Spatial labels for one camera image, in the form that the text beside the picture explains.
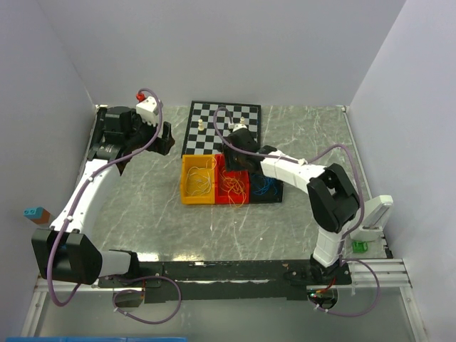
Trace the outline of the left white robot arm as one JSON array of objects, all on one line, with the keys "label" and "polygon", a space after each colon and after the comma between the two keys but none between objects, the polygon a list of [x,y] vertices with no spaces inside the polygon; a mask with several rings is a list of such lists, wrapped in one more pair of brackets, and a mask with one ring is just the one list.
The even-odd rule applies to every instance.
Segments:
[{"label": "left white robot arm", "polygon": [[162,105],[147,98],[134,108],[101,107],[80,181],[63,211],[31,238],[43,278],[91,285],[115,275],[124,286],[140,279],[134,252],[101,251],[91,241],[95,221],[106,197],[140,148],[167,155],[175,141],[171,125],[159,117]]}]

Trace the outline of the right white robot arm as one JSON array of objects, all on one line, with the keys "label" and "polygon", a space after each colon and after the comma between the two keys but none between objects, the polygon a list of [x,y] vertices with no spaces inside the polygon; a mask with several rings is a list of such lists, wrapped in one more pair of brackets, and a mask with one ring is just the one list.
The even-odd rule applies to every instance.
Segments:
[{"label": "right white robot arm", "polygon": [[328,283],[335,275],[334,264],[341,255],[344,233],[361,210],[361,200],[343,167],[315,165],[296,159],[272,146],[260,146],[245,125],[236,124],[222,138],[225,166],[230,171],[246,170],[291,185],[308,195],[313,218],[318,224],[316,247],[311,255],[314,281]]}]

